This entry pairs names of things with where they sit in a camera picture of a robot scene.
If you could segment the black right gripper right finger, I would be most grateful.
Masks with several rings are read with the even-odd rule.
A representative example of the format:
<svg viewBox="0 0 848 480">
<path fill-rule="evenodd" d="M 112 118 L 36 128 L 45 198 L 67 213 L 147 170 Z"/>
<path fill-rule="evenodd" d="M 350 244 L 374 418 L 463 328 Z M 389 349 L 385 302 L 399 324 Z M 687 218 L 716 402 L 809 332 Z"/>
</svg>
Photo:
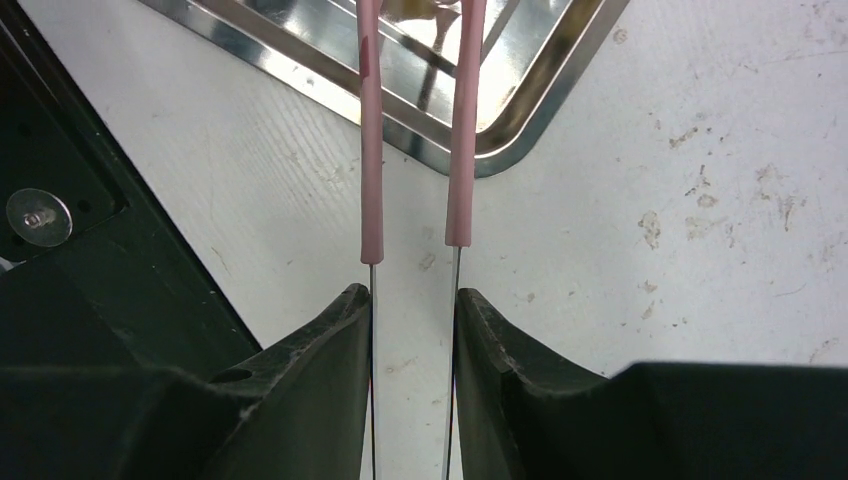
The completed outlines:
<svg viewBox="0 0 848 480">
<path fill-rule="evenodd" d="M 467 479 L 843 479 L 847 372 L 635 363 L 604 377 L 509 322 L 479 291 L 455 308 Z"/>
</svg>

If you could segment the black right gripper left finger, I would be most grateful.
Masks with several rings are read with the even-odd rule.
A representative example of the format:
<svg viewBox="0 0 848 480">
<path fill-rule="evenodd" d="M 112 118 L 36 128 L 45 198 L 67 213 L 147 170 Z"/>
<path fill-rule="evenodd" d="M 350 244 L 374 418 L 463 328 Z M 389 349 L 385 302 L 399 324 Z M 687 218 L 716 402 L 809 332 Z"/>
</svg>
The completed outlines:
<svg viewBox="0 0 848 480">
<path fill-rule="evenodd" d="M 353 284 L 208 380 L 137 363 L 79 295 L 1 315 L 5 479 L 355 479 L 370 294 Z"/>
</svg>

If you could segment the pink-tipped metal tweezers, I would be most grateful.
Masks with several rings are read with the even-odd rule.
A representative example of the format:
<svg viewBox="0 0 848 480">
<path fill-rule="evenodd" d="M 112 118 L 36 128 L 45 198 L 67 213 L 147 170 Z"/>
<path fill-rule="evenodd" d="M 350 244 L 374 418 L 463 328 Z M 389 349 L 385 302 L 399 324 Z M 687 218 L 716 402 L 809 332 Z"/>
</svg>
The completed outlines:
<svg viewBox="0 0 848 480">
<path fill-rule="evenodd" d="M 369 268 L 369 412 L 372 477 L 382 477 L 378 417 L 378 295 L 377 265 L 384 259 L 383 225 L 383 101 L 380 53 L 375 38 L 381 4 L 358 1 L 358 34 L 361 127 L 361 251 L 360 261 Z"/>
</svg>

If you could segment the large steel tray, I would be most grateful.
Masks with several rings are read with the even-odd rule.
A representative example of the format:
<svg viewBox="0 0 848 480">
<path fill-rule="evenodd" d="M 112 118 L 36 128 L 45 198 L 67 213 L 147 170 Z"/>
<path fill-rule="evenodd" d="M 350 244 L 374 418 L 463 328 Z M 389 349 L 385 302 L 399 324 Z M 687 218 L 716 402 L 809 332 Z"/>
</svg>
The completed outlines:
<svg viewBox="0 0 848 480">
<path fill-rule="evenodd" d="M 360 120 L 351 1 L 154 1 L 151 8 L 315 100 Z M 499 174 L 534 147 L 625 9 L 622 1 L 491 1 L 478 93 L 476 174 Z M 461 5 L 386 1 L 378 23 L 383 137 L 449 169 Z"/>
</svg>

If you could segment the black mounting base plate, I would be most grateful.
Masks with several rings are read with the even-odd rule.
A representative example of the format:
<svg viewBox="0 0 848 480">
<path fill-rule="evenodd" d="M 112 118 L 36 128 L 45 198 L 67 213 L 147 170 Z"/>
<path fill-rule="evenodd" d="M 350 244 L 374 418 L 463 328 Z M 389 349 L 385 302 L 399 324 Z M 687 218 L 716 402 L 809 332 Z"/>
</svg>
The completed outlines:
<svg viewBox="0 0 848 480">
<path fill-rule="evenodd" d="M 1 359 L 208 378 L 259 343 L 16 1 L 1 5 Z"/>
</svg>

